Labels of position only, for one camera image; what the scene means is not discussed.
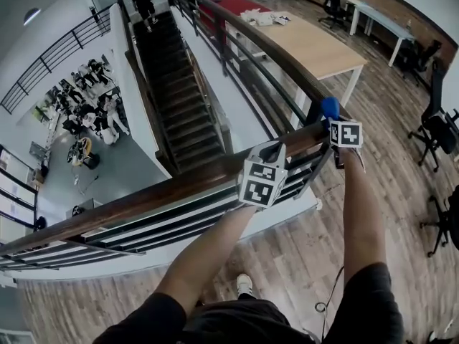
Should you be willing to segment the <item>black-framed glass entrance doors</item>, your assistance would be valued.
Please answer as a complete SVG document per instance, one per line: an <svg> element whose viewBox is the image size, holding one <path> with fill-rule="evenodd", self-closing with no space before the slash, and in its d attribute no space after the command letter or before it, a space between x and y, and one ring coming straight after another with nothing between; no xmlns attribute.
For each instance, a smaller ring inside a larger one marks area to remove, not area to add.
<svg viewBox="0 0 459 344"><path fill-rule="evenodd" d="M0 145L0 217L33 229L37 217L34 171Z"/></svg>

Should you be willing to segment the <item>long white desk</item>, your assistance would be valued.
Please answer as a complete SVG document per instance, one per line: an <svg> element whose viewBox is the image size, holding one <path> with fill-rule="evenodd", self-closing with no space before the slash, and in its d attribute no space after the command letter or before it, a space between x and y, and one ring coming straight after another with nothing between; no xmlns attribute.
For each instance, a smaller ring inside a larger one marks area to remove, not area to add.
<svg viewBox="0 0 459 344"><path fill-rule="evenodd" d="M369 5L363 3L354 5L354 14L351 21L351 27L349 30L350 36L353 36L356 33L359 17L361 14L367 17L365 30L365 34L367 36L371 34L373 24L374 22L376 22L397 37L397 43L393 50L392 56L390 57L390 60L388 62L388 66L392 67L399 52L399 49L402 45L402 42L404 40L413 42L415 40L415 37L407 29L402 28L395 21L391 20L390 18L388 18L381 12L377 11L376 9L370 7Z"/></svg>

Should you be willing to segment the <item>black metal balcony railing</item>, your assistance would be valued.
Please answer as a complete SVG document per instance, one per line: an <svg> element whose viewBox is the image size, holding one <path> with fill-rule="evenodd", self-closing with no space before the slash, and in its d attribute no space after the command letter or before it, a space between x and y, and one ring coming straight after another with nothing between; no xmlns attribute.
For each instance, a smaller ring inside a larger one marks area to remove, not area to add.
<svg viewBox="0 0 459 344"><path fill-rule="evenodd" d="M19 76L0 101L0 106L12 114L30 92L66 59L83 50L95 39L110 32L110 6L95 12L48 47Z"/></svg>

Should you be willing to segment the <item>person's black shirt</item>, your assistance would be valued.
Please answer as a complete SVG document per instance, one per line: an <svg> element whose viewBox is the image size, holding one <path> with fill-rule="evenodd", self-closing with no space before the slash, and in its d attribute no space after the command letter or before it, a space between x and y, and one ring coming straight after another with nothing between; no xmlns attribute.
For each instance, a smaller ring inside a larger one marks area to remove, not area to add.
<svg viewBox="0 0 459 344"><path fill-rule="evenodd" d="M402 344L404 326L384 263L358 271L322 344ZM172 297L152 294L93 344L315 344L270 301L240 299L198 307L187 316Z"/></svg>

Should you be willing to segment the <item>wooden railing with black bars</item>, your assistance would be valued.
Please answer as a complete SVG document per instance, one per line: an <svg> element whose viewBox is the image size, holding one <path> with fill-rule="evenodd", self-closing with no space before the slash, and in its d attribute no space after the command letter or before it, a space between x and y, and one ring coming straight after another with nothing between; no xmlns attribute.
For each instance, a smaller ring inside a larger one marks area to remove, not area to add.
<svg viewBox="0 0 459 344"><path fill-rule="evenodd" d="M110 8L119 44L113 64L123 103L140 106L129 111L128 124L131 131L146 125L153 158L169 177L106 204L83 206L78 215L67 210L63 221L1 245L1 273L16 280L71 280L167 264L224 212L241 204L237 179L244 160L254 146L268 141L286 145L288 175L274 204L259 208L245 234L317 207L311 184L331 155L321 101L331 93L279 45L259 48L264 36L255 26L210 0L198 1L214 10L218 51L188 0L174 0L169 12L216 120L224 155L176 172L152 105L135 24L124 1L117 0ZM217 23L221 18L229 33Z"/></svg>

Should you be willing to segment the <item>blue cloth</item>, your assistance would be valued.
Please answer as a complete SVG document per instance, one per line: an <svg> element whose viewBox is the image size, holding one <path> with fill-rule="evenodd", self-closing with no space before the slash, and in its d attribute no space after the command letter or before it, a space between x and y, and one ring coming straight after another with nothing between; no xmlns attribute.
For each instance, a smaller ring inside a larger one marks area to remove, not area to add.
<svg viewBox="0 0 459 344"><path fill-rule="evenodd" d="M321 113L325 120L325 129L329 129L330 121L340 120L340 103L335 97L326 97L321 101Z"/></svg>

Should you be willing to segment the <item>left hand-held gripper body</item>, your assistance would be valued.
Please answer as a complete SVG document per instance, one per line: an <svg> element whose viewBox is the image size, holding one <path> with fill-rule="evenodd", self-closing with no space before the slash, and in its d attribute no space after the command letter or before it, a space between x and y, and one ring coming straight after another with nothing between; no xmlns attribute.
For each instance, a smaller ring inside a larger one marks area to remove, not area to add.
<svg viewBox="0 0 459 344"><path fill-rule="evenodd" d="M279 142L275 163L256 163L246 157L237 179L239 201L260 209L271 207L279 197L288 175L285 161L286 145L282 142Z"/></svg>

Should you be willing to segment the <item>person's right forearm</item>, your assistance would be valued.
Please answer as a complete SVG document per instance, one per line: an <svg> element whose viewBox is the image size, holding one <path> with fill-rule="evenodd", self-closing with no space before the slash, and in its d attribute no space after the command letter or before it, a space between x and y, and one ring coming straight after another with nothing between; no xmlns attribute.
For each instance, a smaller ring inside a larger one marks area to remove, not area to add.
<svg viewBox="0 0 459 344"><path fill-rule="evenodd" d="M386 262L382 213L360 157L341 151L344 163L344 279L349 281L363 268Z"/></svg>

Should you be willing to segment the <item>dark staircase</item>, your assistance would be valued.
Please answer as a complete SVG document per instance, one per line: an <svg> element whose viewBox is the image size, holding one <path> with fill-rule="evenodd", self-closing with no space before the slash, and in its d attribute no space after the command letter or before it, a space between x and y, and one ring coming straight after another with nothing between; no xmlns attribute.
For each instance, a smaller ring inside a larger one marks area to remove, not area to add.
<svg viewBox="0 0 459 344"><path fill-rule="evenodd" d="M224 148L171 12L159 14L149 32L140 23L134 33L152 105L177 173L211 163Z"/></svg>

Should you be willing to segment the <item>person's right white shoe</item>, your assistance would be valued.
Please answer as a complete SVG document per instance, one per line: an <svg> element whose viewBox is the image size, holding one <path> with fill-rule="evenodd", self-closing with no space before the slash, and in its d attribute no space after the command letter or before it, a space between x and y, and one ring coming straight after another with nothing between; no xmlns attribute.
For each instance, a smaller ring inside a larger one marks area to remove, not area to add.
<svg viewBox="0 0 459 344"><path fill-rule="evenodd" d="M249 275L242 273L237 276L237 295L241 297L253 297L253 283Z"/></svg>

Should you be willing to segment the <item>light wooden table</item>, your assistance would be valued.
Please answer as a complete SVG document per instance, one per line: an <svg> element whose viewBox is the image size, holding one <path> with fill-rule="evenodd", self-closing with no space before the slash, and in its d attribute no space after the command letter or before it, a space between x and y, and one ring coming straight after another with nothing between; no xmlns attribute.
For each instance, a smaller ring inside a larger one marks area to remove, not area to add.
<svg viewBox="0 0 459 344"><path fill-rule="evenodd" d="M317 80L351 73L351 79L340 99L341 106L346 107L366 60L337 38L294 14L271 11L267 15L283 16L287 21L285 24L275 22L265 26L256 24L255 28L282 47Z"/></svg>

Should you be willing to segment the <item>red table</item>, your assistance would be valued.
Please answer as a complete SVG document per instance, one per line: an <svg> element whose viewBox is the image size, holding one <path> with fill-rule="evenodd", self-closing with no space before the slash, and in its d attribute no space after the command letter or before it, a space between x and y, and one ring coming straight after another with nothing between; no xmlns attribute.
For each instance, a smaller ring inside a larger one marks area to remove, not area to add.
<svg viewBox="0 0 459 344"><path fill-rule="evenodd" d="M240 18L240 14L244 13L246 11L252 11L252 10L258 10L260 13L273 13L271 9L268 9L258 3L255 3L250 0L210 0L211 2L214 2L216 5L219 5L223 9L226 9L227 11L231 12L235 16L238 16ZM220 48L220 44L218 39L216 39L216 28L214 24L214 18L215 18L215 13L214 10L212 10L209 7L206 7L204 4L199 3L199 21L203 25L203 30L206 31L206 34L209 35L209 39L212 40L212 37L214 37L212 43L214 44L215 48L218 49ZM225 29L228 33L230 32L230 29L227 28L227 21L224 18L221 18L220 20L217 20L217 23L219 23L221 29ZM279 46L268 36L265 34L262 34L264 36L263 44L260 46L258 45L259 48L267 48L269 47L268 51L271 50L272 48L279 48ZM228 45L227 43L227 38L225 34L223 34L223 40L222 43L224 45L224 48L226 49L226 46Z"/></svg>

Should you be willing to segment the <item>person's left forearm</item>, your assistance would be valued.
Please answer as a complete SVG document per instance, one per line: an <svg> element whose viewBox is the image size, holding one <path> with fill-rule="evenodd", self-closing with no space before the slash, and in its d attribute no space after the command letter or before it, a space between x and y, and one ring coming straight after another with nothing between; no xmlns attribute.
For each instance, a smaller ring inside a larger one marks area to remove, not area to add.
<svg viewBox="0 0 459 344"><path fill-rule="evenodd" d="M189 314L229 259L256 211L255 206L243 206L227 212L176 257L155 292L173 298Z"/></svg>

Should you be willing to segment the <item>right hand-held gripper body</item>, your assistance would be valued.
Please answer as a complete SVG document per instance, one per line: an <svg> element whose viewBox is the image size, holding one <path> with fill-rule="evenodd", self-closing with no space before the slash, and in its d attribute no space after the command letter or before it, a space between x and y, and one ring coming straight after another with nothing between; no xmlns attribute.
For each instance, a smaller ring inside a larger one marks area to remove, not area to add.
<svg viewBox="0 0 459 344"><path fill-rule="evenodd" d="M329 143L334 151L334 161L337 169L344 168L341 160L341 150L353 152L363 164L360 150L363 145L362 124L356 121L328 120Z"/></svg>

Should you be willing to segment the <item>round yellow-rimmed cart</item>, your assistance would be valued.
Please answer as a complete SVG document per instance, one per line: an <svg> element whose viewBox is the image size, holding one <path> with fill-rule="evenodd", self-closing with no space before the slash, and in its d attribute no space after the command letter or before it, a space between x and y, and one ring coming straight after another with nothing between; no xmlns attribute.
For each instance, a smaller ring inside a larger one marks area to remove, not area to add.
<svg viewBox="0 0 459 344"><path fill-rule="evenodd" d="M90 170L96 169L100 163L100 156L92 152L92 147L93 143L89 137L77 140L68 151L67 162L72 166L84 165Z"/></svg>

